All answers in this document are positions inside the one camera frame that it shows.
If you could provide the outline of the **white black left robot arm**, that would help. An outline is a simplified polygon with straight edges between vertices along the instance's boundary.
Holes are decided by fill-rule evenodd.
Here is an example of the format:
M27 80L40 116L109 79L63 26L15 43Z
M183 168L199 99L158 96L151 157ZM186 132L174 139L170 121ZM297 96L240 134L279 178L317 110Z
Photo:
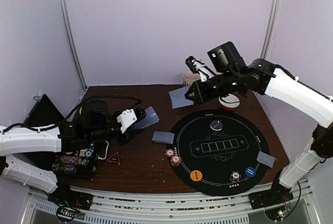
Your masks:
M14 123L1 127L1 177L15 180L44 191L55 204L70 206L78 201L75 192L61 175L47 171L15 157L18 153L53 152L66 153L89 148L92 144L116 139L125 145L142 130L135 124L146 116L140 107L141 99L124 95L109 95L109 98L135 101L131 108L109 113L105 95L94 95L82 100L73 110L79 116L73 121L64 118L53 125L30 127Z

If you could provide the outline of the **single blue playing card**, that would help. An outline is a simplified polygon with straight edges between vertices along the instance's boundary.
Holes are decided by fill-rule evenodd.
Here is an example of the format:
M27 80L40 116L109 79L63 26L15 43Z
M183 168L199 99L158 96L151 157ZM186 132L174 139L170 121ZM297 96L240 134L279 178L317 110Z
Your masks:
M170 132L155 132L153 141L156 143L173 144L174 133Z

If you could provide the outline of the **red poker chip stack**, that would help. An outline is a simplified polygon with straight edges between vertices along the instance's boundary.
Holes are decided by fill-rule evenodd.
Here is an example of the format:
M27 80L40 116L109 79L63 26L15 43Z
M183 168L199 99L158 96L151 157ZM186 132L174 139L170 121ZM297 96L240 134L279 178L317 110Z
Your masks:
M174 152L173 149L167 149L167 150L165 151L165 155L166 155L167 157L172 157L174 154L175 154L175 152Z

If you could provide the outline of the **blue small blind button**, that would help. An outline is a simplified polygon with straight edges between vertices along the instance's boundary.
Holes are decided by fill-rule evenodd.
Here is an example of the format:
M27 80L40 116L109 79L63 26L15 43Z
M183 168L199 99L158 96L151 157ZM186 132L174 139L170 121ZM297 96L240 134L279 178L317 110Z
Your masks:
M253 178L256 175L256 170L253 167L247 167L245 169L245 174L249 178Z

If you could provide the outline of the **clear dealer button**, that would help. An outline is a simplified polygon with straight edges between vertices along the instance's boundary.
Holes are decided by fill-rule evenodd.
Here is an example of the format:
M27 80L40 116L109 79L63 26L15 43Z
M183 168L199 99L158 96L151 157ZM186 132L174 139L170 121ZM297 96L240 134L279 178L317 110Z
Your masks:
M210 123L210 128L213 131L221 131L223 129L223 124L219 120L214 120Z

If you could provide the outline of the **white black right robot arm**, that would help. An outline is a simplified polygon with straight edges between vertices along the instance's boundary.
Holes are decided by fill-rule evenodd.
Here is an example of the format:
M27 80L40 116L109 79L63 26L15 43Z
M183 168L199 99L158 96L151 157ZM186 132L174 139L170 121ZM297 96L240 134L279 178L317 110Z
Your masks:
M185 98L203 104L233 92L249 90L284 102L317 122L312 142L275 177L269 190L249 194L252 208L279 204L291 196L291 188L319 163L332 158L332 96L328 96L292 75L281 65L258 58L246 65L233 42L208 51L216 71L189 56L185 64L200 75Z

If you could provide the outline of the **orange big blind button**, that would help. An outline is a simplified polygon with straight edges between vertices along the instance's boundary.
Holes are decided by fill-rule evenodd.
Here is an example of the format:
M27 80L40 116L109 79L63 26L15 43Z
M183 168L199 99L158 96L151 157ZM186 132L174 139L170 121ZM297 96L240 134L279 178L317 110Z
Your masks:
M199 182L203 178L203 174L199 170L193 170L190 172L190 179L194 182Z

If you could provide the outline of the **blue playing card deck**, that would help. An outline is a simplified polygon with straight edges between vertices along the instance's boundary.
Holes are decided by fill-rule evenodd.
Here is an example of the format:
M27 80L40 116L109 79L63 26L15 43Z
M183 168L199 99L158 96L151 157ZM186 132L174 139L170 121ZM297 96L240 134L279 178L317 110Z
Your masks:
M159 117L153 107L145 109L146 117L134 125L135 129L143 129L159 122Z

